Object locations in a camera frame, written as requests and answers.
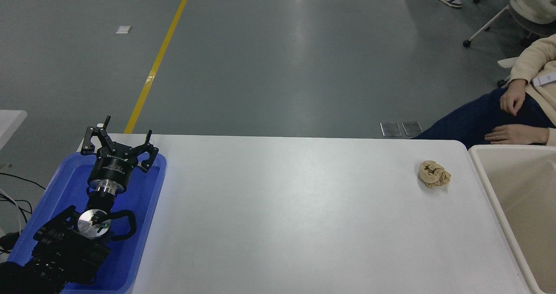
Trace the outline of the person's right hand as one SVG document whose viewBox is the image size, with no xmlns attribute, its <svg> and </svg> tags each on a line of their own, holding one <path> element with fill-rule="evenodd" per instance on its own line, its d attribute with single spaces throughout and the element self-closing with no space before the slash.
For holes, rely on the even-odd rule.
<svg viewBox="0 0 556 294">
<path fill-rule="evenodd" d="M 517 116 L 526 98 L 526 79 L 514 79 L 509 82 L 506 92 L 500 97 L 500 109 L 508 114 Z"/>
</svg>

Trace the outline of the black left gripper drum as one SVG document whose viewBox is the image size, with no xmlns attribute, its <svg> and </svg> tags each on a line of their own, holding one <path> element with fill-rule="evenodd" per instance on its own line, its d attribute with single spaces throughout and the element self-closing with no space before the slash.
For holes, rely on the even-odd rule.
<svg viewBox="0 0 556 294">
<path fill-rule="evenodd" d="M 116 182 L 127 187 L 131 173 L 138 164 L 138 153 L 125 144 L 115 143 L 113 147 L 102 147 L 97 152 L 95 165 L 89 175 L 89 185 L 101 180 Z"/>
</svg>

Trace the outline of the person's left hand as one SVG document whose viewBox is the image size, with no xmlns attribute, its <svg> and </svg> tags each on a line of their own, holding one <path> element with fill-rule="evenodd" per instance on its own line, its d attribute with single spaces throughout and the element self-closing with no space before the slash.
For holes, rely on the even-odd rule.
<svg viewBox="0 0 556 294">
<path fill-rule="evenodd" d="M 484 139 L 490 144 L 546 145 L 549 129 L 520 124 L 503 125 L 495 127 Z"/>
</svg>

